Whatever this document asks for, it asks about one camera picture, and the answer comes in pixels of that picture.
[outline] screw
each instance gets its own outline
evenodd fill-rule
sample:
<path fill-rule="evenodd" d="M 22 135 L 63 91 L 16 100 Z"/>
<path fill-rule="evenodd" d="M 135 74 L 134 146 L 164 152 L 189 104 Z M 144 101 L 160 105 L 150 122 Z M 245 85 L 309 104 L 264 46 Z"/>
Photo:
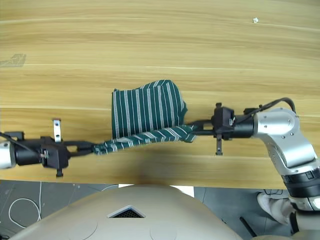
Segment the screw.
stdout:
<path fill-rule="evenodd" d="M 257 24 L 257 23 L 259 22 L 259 18 L 255 17 L 254 19 L 252 19 L 252 22 L 253 22 L 254 24 Z"/>

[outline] white stripe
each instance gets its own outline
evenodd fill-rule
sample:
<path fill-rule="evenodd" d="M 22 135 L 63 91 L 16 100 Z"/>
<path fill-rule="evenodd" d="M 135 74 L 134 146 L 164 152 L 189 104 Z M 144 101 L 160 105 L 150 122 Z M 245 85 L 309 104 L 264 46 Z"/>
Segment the white stripe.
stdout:
<path fill-rule="evenodd" d="M 126 138 L 126 137 L 121 137 L 121 138 L 118 138 L 116 141 L 119 142 L 119 143 L 128 143 L 131 140 L 129 138 Z"/>
<path fill-rule="evenodd" d="M 161 134 L 164 138 L 166 137 L 166 135 L 164 135 L 162 132 L 160 132 L 160 131 L 156 131 L 157 133 L 159 133 L 159 134 Z"/>
<path fill-rule="evenodd" d="M 187 134 L 187 132 L 185 130 L 183 130 L 181 127 L 177 126 L 177 128 L 182 130 L 185 134 Z"/>
<path fill-rule="evenodd" d="M 150 129 L 153 131 L 154 130 L 154 123 L 152 119 L 152 108 L 151 108 L 151 96 L 150 96 L 150 89 L 148 88 L 146 90 L 147 94 L 147 100 L 148 100 L 148 111 L 149 111 L 149 122 L 150 122 Z"/>
<path fill-rule="evenodd" d="M 173 137 L 175 136 L 175 134 L 174 134 L 173 132 L 171 132 L 169 128 L 164 128 L 163 130 L 165 130 L 165 131 L 167 131 L 168 133 L 170 133 L 171 136 L 173 136 Z"/>
<path fill-rule="evenodd" d="M 172 128 L 166 128 L 166 130 L 172 132 L 174 136 L 181 138 L 181 136 L 175 130 L 173 130 Z"/>
<path fill-rule="evenodd" d="M 144 114 L 144 127 L 145 130 L 148 131 L 147 129 L 147 116 L 146 116 L 146 109 L 145 109 L 145 94 L 142 92 L 142 104 L 143 104 L 143 114 Z"/>
<path fill-rule="evenodd" d="M 152 133 L 150 132 L 144 132 L 142 133 L 143 135 L 147 136 L 148 138 L 151 138 L 151 139 L 156 139 L 157 137 L 155 135 L 153 135 Z"/>
<path fill-rule="evenodd" d="M 134 134 L 136 134 L 136 124 L 135 124 L 135 110 L 134 110 L 134 98 L 133 96 L 133 91 L 131 92 L 131 105 L 132 105 L 132 115 L 133 115 L 133 128 L 134 128 Z"/>
<path fill-rule="evenodd" d="M 132 135 L 132 137 L 135 137 L 135 138 L 139 139 L 140 141 L 143 141 L 143 139 L 137 135 Z"/>
<path fill-rule="evenodd" d="M 166 96 L 165 94 L 165 89 L 164 88 L 161 88 L 161 90 L 163 90 L 163 95 Z M 167 127 L 169 127 L 169 119 L 168 119 L 168 108 L 167 108 L 167 100 L 166 100 L 166 97 L 164 97 L 164 105 L 165 105 L 165 112 L 166 112 L 166 122 L 168 124 Z"/>
<path fill-rule="evenodd" d="M 154 109 L 155 109 L 155 121 L 156 121 L 156 129 L 159 129 L 158 127 L 158 117 L 157 117 L 157 105 L 156 105 L 156 91 L 153 88 L 153 100 L 154 100 Z"/>
<path fill-rule="evenodd" d="M 161 87 L 158 86 L 158 96 L 159 96 L 159 108 L 160 108 L 160 121 L 161 121 L 161 128 L 163 129 L 165 127 L 164 123 L 164 111 L 162 109 L 162 101 L 161 101 Z"/>
<path fill-rule="evenodd" d="M 136 97 L 136 109 L 137 109 L 137 118 L 138 118 L 138 124 L 139 124 L 139 133 L 141 133 L 142 132 L 142 124 L 141 124 L 140 100 L 139 100 L 138 89 L 135 90 L 135 97 Z"/>
<path fill-rule="evenodd" d="M 157 137 L 155 136 L 155 135 L 153 135 L 151 132 L 149 132 L 149 134 L 151 135 L 151 137 L 153 138 L 153 139 L 156 139 Z"/>
<path fill-rule="evenodd" d="M 128 91 L 124 91 L 124 105 L 125 105 L 125 112 L 126 112 L 126 126 L 127 126 L 127 133 L 128 136 L 131 135 L 131 126 L 130 126 L 130 112 L 129 112 L 129 101 L 128 101 Z"/>
<path fill-rule="evenodd" d="M 176 117 L 178 119 L 178 123 L 177 125 L 180 125 L 180 117 L 179 117 L 179 108 L 178 108 L 178 100 L 177 100 L 177 94 L 176 94 L 176 90 L 175 90 L 175 86 L 174 86 L 174 83 L 171 81 L 170 82 L 171 85 L 172 85 L 172 89 L 173 89 L 173 92 L 174 92 L 174 97 L 175 97 L 175 104 L 176 104 Z"/>
<path fill-rule="evenodd" d="M 122 115 L 122 104 L 121 104 L 121 92 L 119 92 L 119 102 L 120 102 L 120 113 L 121 113 L 121 123 L 122 123 L 122 135 L 124 136 L 125 135 L 125 127 L 124 127 L 124 116 Z"/>
<path fill-rule="evenodd" d="M 118 111 L 117 111 L 117 98 L 116 91 L 113 92 L 113 112 L 114 112 L 114 125 L 115 125 L 115 137 L 119 138 L 119 123 L 118 123 Z"/>
<path fill-rule="evenodd" d="M 172 122 L 171 126 L 174 127 L 175 126 L 174 102 L 172 100 L 172 95 L 171 95 L 169 83 L 166 84 L 166 90 L 168 91 L 169 103 L 170 103 L 170 108 L 171 108 L 171 122 Z"/>
<path fill-rule="evenodd" d="M 153 87 L 156 87 L 158 85 L 159 81 L 155 81 L 153 84 Z"/>

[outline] green striped cloth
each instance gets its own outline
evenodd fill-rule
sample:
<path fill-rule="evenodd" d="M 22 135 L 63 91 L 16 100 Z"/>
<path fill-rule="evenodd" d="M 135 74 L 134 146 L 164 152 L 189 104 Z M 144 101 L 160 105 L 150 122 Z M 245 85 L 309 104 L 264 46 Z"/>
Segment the green striped cloth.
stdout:
<path fill-rule="evenodd" d="M 159 80 L 112 93 L 112 140 L 93 146 L 97 155 L 138 145 L 184 141 L 192 143 L 195 126 L 184 125 L 186 103 L 171 80 Z"/>

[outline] gray floor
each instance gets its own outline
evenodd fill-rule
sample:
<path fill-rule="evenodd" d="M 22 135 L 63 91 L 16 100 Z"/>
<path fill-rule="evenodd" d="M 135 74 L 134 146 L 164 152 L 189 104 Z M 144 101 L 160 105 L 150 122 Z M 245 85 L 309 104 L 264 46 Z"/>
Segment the gray floor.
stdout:
<path fill-rule="evenodd" d="M 93 193 L 99 192 L 109 184 L 42 183 L 42 218 Z M 0 183 L 0 233 L 13 236 L 22 230 L 13 224 L 8 211 L 12 202 L 18 198 L 29 198 L 39 202 L 39 182 L 1 181 Z M 257 203 L 258 189 L 195 187 L 194 194 L 223 222 L 238 233 L 243 240 L 251 236 L 239 217 L 244 217 L 258 235 L 290 236 L 290 227 L 274 221 Z M 37 221 L 36 208 L 26 201 L 15 203 L 11 215 L 18 223 L 28 226 Z"/>

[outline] wood grain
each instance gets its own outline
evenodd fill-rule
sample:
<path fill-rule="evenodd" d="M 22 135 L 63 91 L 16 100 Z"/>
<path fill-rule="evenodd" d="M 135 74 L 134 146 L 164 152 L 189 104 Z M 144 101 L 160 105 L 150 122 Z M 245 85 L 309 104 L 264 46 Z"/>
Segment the wood grain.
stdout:
<path fill-rule="evenodd" d="M 319 151 L 319 12 L 316 0 L 0 0 L 0 61 L 26 54 L 23 67 L 0 67 L 0 129 L 38 138 L 61 118 L 65 140 L 109 140 L 113 89 L 171 79 L 186 122 L 210 118 L 216 102 L 240 114 L 290 97 Z M 223 151 L 199 137 L 74 158 L 62 179 L 40 166 L 0 179 L 284 187 L 258 139 Z"/>

